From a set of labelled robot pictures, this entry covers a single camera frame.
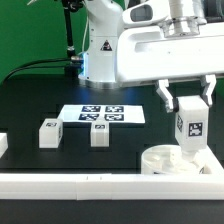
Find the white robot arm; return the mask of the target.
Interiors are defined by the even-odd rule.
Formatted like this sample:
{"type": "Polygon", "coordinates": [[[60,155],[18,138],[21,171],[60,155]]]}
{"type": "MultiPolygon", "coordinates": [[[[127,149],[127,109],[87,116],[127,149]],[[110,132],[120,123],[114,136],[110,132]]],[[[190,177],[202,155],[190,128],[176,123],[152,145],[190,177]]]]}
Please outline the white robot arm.
{"type": "Polygon", "coordinates": [[[169,112],[178,105],[171,82],[199,80],[212,104],[224,78],[224,17],[209,18],[202,0],[146,0],[122,9],[87,0],[89,48],[80,81],[95,88],[154,85],[169,112]]]}

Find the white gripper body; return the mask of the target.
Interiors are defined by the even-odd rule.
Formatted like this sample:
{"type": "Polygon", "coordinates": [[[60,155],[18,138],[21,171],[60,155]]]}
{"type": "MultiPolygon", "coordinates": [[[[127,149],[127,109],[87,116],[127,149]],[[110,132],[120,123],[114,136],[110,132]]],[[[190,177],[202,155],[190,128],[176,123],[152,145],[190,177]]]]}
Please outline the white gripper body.
{"type": "Polygon", "coordinates": [[[115,68],[117,83],[125,87],[224,77],[224,22],[173,38],[165,38],[158,26],[128,29],[119,37],[115,68]]]}

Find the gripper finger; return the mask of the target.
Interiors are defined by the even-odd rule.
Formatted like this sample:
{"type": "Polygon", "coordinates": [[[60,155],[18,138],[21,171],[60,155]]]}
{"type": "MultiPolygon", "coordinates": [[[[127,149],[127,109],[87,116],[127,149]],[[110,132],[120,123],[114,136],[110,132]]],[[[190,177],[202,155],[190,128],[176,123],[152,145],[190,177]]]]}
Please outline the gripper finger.
{"type": "Polygon", "coordinates": [[[211,107],[213,105],[212,93],[216,86],[216,76],[214,74],[202,76],[200,82],[203,87],[202,99],[209,107],[211,107]]]}
{"type": "Polygon", "coordinates": [[[173,96],[168,90],[169,81],[167,79],[158,80],[156,82],[156,92],[165,103],[165,108],[168,113],[174,110],[173,96]]]}

